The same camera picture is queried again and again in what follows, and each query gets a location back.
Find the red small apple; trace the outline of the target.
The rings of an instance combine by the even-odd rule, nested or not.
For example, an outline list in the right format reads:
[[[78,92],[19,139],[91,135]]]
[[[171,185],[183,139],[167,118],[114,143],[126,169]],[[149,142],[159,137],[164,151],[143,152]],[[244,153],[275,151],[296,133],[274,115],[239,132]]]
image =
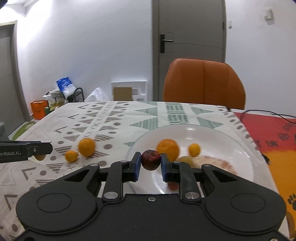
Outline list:
[[[162,155],[155,150],[146,150],[142,153],[141,164],[148,171],[154,171],[161,163]]]
[[[176,191],[179,188],[178,183],[175,183],[175,182],[168,182],[167,185],[171,191]]]

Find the large orange front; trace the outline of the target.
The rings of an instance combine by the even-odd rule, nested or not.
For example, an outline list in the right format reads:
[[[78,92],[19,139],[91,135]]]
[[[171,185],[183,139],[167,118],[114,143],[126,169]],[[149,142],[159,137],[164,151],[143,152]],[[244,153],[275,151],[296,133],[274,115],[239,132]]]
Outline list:
[[[156,148],[156,151],[160,154],[166,154],[168,160],[173,162],[177,160],[180,154],[180,147],[178,146],[177,142],[172,139],[164,139],[161,140]]]

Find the large orange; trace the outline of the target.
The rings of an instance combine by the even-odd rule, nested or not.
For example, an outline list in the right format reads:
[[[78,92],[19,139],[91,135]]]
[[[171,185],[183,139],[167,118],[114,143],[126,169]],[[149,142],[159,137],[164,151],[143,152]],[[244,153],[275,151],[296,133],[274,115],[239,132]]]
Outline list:
[[[95,149],[95,141],[93,141],[91,138],[83,138],[78,144],[79,153],[85,157],[92,156],[95,152]]]
[[[177,160],[180,154],[180,147],[178,146],[177,142],[172,139],[164,139],[161,140],[156,148],[156,151],[160,154],[166,154],[168,160],[173,162]]]

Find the small orange kumquat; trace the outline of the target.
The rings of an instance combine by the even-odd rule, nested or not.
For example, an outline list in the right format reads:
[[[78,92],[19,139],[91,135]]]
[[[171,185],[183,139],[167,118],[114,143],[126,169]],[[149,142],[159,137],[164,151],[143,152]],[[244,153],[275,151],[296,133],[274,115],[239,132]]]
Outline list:
[[[188,153],[191,157],[197,157],[201,152],[201,147],[197,143],[193,143],[188,147]]]

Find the green yellow small fruit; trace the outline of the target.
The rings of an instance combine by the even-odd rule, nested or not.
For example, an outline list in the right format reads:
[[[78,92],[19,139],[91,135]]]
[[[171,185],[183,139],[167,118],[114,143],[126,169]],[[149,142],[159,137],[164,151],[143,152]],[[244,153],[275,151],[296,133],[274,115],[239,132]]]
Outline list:
[[[190,165],[190,167],[194,167],[194,162],[193,162],[193,158],[190,156],[182,156],[178,159],[178,161],[183,162],[183,163],[187,163]]]

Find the peeled pomelo piece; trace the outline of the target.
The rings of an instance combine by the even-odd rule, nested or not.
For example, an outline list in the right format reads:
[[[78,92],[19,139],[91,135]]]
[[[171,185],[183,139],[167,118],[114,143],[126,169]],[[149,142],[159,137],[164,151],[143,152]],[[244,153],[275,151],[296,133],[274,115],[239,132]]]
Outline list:
[[[234,167],[229,162],[223,159],[210,156],[198,156],[192,158],[192,167],[201,168],[201,166],[204,164],[210,164],[234,175],[237,175],[237,171],[234,169]]]

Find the large orange back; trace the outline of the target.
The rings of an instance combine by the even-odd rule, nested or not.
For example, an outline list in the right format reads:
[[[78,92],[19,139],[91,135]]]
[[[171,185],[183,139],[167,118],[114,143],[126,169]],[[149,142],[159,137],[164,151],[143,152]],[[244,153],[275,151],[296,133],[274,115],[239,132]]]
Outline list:
[[[93,141],[91,138],[83,138],[78,144],[79,153],[85,157],[92,156],[95,152],[95,149],[95,141]]]

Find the small orange near gripper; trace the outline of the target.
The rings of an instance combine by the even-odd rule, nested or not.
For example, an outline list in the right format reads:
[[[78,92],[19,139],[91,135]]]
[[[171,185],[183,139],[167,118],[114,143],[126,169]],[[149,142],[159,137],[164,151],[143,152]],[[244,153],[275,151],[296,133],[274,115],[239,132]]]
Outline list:
[[[74,163],[75,161],[78,160],[78,153],[76,151],[73,151],[73,150],[68,150],[65,153],[65,159],[69,163]]]

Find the orange box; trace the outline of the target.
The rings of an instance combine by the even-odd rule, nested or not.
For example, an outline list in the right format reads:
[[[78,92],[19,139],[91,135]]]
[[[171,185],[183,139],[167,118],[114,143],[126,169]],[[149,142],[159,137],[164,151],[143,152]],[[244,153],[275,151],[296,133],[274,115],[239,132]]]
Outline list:
[[[36,120],[41,120],[46,116],[45,108],[48,106],[46,100],[35,100],[31,102],[31,110]]]

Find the patterned white tablecloth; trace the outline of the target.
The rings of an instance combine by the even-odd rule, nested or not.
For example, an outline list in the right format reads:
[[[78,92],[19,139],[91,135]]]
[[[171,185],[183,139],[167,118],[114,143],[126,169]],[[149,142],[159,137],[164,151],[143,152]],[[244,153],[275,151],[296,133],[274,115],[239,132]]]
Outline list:
[[[224,106],[174,102],[87,102],[69,103],[33,125],[20,136],[22,141],[50,142],[53,152],[43,161],[1,165],[1,235],[14,240],[23,232],[16,216],[16,203],[26,192],[45,185],[91,163],[109,167],[127,160],[128,151],[145,133],[162,126],[198,125],[230,135],[251,157],[253,181],[269,189],[276,185],[255,141],[239,118]],[[79,153],[83,138],[95,141],[92,156]],[[73,150],[78,160],[69,163],[65,153]]]

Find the black metal rack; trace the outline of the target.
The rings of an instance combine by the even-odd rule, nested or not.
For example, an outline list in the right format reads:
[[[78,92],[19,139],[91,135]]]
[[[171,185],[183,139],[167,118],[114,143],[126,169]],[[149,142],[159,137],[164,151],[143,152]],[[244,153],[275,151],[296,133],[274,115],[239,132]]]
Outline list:
[[[84,102],[85,100],[82,88],[75,89],[73,94],[68,97],[65,97],[59,89],[51,90],[43,96],[43,99],[47,101],[49,108],[62,106],[69,102]]]

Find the white foam packaging board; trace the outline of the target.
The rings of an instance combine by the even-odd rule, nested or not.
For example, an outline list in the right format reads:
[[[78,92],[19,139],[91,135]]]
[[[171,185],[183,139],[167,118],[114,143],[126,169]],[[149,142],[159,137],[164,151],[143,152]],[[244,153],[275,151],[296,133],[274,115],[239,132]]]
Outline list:
[[[111,82],[113,100],[147,101],[147,81],[114,81]]]

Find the blue white plastic bag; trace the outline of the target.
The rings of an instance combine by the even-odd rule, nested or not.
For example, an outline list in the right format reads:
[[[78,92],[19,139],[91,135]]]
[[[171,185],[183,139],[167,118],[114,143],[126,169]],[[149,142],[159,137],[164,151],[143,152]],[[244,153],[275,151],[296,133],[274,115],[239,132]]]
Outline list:
[[[72,81],[69,79],[69,77],[64,77],[64,78],[57,80],[56,84],[57,84],[60,92],[62,92],[62,94],[64,95],[64,97],[66,99],[69,96],[71,96],[76,90],[75,85],[72,83]]]

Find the orange chair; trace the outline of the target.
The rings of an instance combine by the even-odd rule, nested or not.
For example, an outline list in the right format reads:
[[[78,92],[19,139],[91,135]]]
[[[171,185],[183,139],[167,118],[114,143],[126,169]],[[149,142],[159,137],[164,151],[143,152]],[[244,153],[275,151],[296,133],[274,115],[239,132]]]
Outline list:
[[[241,80],[228,64],[177,58],[165,77],[163,101],[244,109],[246,94]]]

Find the red orange cartoon mat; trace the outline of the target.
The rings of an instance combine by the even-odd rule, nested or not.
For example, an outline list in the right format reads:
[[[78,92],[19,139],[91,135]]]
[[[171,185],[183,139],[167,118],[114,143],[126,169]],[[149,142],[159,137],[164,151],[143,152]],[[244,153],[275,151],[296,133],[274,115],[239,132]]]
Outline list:
[[[270,111],[235,112],[263,154],[287,205],[290,238],[295,240],[295,116]]]

